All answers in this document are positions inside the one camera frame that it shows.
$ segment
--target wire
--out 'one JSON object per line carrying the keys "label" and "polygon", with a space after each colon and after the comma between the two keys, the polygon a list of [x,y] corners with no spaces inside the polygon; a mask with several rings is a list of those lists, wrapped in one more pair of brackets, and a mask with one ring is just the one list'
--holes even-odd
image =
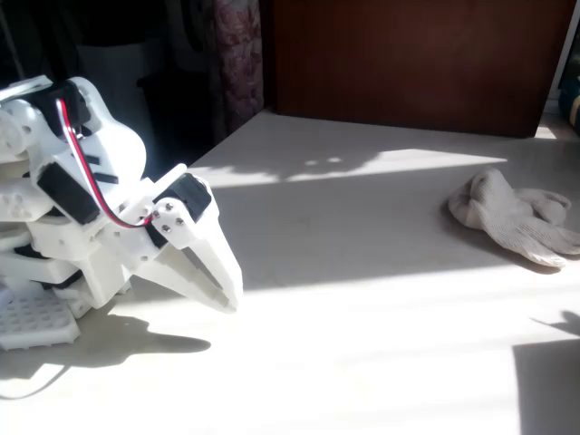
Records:
{"label": "wire", "polygon": [[84,152],[82,151],[82,148],[79,145],[78,140],[76,139],[76,134],[74,133],[73,127],[71,127],[71,123],[69,122],[69,117],[66,111],[66,104],[64,103],[63,99],[59,98],[58,100],[56,100],[56,110],[58,111],[58,117],[61,122],[61,126],[63,127],[64,137],[66,138],[66,141],[71,147],[74,159],[76,160],[77,164],[79,165],[79,168],[81,169],[82,177],[84,178],[84,181],[87,183],[87,186],[89,187],[89,192],[91,193],[92,199],[96,203],[97,207],[101,210],[101,212],[120,227],[141,228],[149,224],[149,222],[151,221],[151,215],[143,218],[141,222],[139,222],[138,224],[133,225],[121,220],[111,210],[111,208],[107,204],[107,201],[105,201],[104,196],[102,195],[101,188],[99,188],[99,184],[94,179],[91,167],[87,164],[86,156],[84,155]]}

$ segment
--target white robot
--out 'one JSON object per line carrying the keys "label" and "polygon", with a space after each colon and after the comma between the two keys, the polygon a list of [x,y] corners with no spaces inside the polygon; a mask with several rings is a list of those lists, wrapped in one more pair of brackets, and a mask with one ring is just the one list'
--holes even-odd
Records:
{"label": "white robot", "polygon": [[203,179],[145,147],[83,78],[0,91],[0,349],[71,343],[133,275],[224,313],[242,274]]}

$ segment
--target curtain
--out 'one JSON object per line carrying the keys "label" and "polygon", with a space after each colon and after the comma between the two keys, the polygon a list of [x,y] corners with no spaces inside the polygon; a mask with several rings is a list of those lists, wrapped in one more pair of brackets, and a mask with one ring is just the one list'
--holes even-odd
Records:
{"label": "curtain", "polygon": [[202,0],[216,142],[264,107],[258,0]]}

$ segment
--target white table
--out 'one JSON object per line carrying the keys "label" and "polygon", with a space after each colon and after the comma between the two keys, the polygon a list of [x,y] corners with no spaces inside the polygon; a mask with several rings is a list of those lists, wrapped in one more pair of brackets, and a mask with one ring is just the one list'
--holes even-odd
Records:
{"label": "white table", "polygon": [[0,429],[578,433],[580,324],[561,312],[580,314],[580,262],[547,275],[450,219],[445,198],[484,165],[570,197],[580,230],[578,143],[259,114],[193,169],[242,311],[135,280],[74,345],[0,353],[5,397],[57,375],[0,401]]}

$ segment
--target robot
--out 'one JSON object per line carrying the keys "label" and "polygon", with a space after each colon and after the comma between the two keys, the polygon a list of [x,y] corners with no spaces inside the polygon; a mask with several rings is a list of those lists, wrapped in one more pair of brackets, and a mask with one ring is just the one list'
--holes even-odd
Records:
{"label": "robot", "polygon": [[140,276],[234,313],[242,273],[208,183],[142,179],[140,137],[79,77],[0,91],[0,349],[71,343]]}

